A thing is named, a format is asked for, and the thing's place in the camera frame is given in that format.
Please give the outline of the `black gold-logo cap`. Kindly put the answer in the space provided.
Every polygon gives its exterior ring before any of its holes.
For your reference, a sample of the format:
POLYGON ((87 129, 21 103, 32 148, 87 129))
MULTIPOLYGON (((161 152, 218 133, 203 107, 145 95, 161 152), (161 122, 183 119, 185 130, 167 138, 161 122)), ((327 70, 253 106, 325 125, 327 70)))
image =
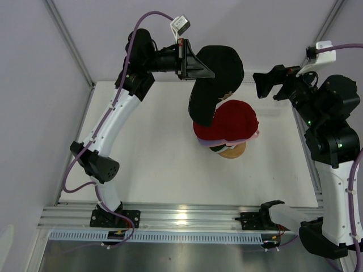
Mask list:
POLYGON ((214 72, 214 78, 196 79, 188 112, 193 122, 210 127, 217 104, 230 97, 242 84, 243 62, 234 48, 224 45, 205 46, 196 57, 214 72))

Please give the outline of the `red baseball cap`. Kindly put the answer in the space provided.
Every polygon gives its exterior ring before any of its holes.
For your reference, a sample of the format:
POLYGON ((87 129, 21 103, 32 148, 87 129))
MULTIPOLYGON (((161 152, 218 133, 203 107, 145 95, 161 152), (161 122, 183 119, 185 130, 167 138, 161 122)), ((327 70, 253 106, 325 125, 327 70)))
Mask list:
POLYGON ((249 139, 258 130, 256 112, 246 102, 229 100, 216 109, 210 127, 193 124, 196 136, 206 141, 249 139))

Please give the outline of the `pink baseball cap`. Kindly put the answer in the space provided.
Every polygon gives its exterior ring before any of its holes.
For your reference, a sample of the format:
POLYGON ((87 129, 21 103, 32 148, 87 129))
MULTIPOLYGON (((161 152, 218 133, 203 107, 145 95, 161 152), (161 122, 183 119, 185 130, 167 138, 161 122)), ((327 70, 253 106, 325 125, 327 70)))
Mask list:
POLYGON ((241 144, 246 143, 246 142, 248 142, 248 141, 250 141, 250 140, 252 140, 252 139, 256 139, 256 138, 258 138, 258 137, 259 137, 259 135, 260 135, 260 131, 259 131, 259 130, 257 130, 257 131, 255 131, 255 132, 254 132, 254 134, 253 134, 252 136, 250 136, 249 138, 246 138, 246 139, 240 139, 240 140, 236 140, 236 141, 232 141, 232 142, 227 142, 227 143, 225 143, 225 145, 226 145, 226 146, 228 146, 228 147, 234 147, 234 146, 237 146, 237 145, 241 145, 241 144))

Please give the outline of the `purple LA baseball cap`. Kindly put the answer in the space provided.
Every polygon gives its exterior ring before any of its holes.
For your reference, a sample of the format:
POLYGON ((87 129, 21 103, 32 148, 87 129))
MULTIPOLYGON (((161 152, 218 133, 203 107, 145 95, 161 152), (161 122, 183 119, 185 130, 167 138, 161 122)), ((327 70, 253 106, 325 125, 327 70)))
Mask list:
POLYGON ((216 147, 216 146, 222 146, 226 144, 226 141, 224 139, 218 139, 218 140, 205 140, 201 138, 197 138, 199 144, 202 146, 208 146, 208 147, 216 147))

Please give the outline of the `white NY baseball cap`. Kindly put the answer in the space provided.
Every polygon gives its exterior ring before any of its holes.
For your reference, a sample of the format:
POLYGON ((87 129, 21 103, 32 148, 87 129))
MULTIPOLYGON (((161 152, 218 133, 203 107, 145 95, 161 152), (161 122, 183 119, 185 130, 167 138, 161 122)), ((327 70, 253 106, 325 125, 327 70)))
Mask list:
POLYGON ((223 146, 219 150, 217 150, 216 153, 219 154, 219 153, 222 153, 227 150, 233 150, 234 148, 235 148, 235 146, 223 146))

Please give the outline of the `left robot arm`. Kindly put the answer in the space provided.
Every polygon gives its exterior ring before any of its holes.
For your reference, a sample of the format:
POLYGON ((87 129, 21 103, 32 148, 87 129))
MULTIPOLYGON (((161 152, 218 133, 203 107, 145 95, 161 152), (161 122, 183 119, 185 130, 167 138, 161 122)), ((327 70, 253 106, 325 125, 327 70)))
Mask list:
POLYGON ((103 221, 110 227, 123 219, 121 200, 113 179, 120 169, 110 158, 111 149, 128 117, 144 100, 155 82, 155 72, 174 72, 181 80, 210 79, 214 72, 197 58, 187 39, 157 50, 148 30, 134 30, 128 37, 124 67, 115 82, 113 96, 102 117, 82 142, 73 142, 75 161, 91 177, 103 221))

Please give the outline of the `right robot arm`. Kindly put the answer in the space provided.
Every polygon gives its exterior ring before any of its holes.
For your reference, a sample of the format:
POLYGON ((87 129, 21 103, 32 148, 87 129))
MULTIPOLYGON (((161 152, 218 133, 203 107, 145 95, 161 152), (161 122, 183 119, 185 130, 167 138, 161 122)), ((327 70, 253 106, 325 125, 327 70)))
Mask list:
POLYGON ((362 221, 355 184, 360 140, 347 123, 359 105, 356 83, 331 75, 317 86, 314 71, 303 73, 299 66, 275 66, 270 72, 254 73, 258 98, 280 90, 277 101, 289 100, 307 126, 306 145, 318 172, 322 190, 323 216, 307 216, 283 201, 262 204, 259 224, 271 229, 280 224, 296 233, 311 254, 331 260, 346 257, 350 250, 362 251, 362 221))

